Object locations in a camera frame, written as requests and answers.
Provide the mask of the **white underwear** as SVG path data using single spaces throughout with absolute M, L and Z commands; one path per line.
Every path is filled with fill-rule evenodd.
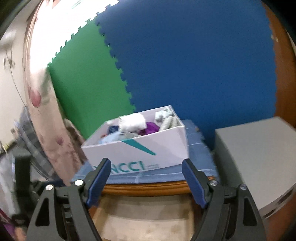
M 137 132 L 146 128 L 147 122 L 141 113 L 132 113 L 118 118 L 118 129 L 122 133 Z

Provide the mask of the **wooden drawer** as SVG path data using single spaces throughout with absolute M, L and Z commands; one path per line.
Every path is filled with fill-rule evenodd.
M 191 195 L 105 195 L 90 209 L 103 240 L 190 240 L 202 217 Z

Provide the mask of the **purple underwear in box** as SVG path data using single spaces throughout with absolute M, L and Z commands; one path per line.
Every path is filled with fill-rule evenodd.
M 149 135 L 151 133 L 156 133 L 159 131 L 159 126 L 153 122 L 146 122 L 147 128 L 144 130 L 139 130 L 137 133 L 141 136 Z

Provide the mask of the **purple patterned garment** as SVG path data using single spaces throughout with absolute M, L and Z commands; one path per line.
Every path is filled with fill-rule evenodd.
M 10 218 L 1 210 L 1 239 L 5 240 L 26 240 L 25 231 L 15 226 Z

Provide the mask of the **grey box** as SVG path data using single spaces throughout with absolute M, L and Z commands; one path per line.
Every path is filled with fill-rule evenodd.
M 214 160 L 221 182 L 245 184 L 263 218 L 295 193 L 295 128 L 280 117 L 217 129 Z

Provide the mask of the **blue checked cloth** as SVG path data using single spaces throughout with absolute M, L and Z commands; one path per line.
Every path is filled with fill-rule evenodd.
M 203 135 L 191 120 L 183 120 L 177 127 L 149 135 L 114 132 L 106 137 L 102 125 L 82 145 L 87 163 L 73 181 L 83 179 L 103 158 L 111 161 L 107 184 L 145 184 L 183 181 L 182 161 L 191 159 L 206 176 L 218 178 L 209 148 Z

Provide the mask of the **grey striped blanket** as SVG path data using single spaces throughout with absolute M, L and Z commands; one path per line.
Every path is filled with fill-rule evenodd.
M 23 107 L 19 119 L 15 121 L 15 128 L 18 134 L 16 144 L 32 155 L 31 165 L 35 170 L 46 180 L 61 180 L 39 142 L 26 106 Z

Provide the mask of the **white cardboard box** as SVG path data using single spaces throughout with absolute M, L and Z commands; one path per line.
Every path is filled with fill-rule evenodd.
M 189 157 L 185 125 L 172 106 L 140 112 L 146 122 L 163 123 L 170 115 L 174 117 L 169 129 L 141 136 L 138 133 L 122 133 L 124 139 L 98 144 L 110 134 L 109 129 L 118 126 L 118 118 L 104 122 L 81 146 L 85 156 L 96 168 L 102 159 L 111 161 L 111 174 L 123 175 L 177 166 Z

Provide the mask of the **white ribbed rolled sock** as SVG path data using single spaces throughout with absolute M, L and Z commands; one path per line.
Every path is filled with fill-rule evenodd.
M 163 121 L 163 123 L 161 124 L 160 128 L 159 128 L 159 131 L 164 131 L 164 130 L 167 130 L 170 128 L 171 126 L 171 122 L 172 120 L 174 119 L 174 117 L 172 115 L 166 117 Z

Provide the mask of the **green foam mat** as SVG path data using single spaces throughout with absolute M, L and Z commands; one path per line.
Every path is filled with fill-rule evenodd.
M 56 97 L 83 138 L 105 121 L 135 111 L 104 40 L 95 21 L 88 21 L 48 64 Z

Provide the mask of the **blue foam mat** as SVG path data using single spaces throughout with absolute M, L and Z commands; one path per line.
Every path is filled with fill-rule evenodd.
M 275 56 L 261 1 L 120 1 L 95 22 L 138 112 L 171 105 L 209 147 L 218 128 L 274 116 Z

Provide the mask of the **pink floral bedding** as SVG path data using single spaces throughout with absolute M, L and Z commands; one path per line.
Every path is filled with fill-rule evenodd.
M 25 34 L 23 83 L 29 114 L 37 138 L 54 171 L 69 186 L 86 161 L 84 138 L 69 121 L 56 97 L 48 70 L 49 26 L 53 1 L 41 1 L 33 11 Z

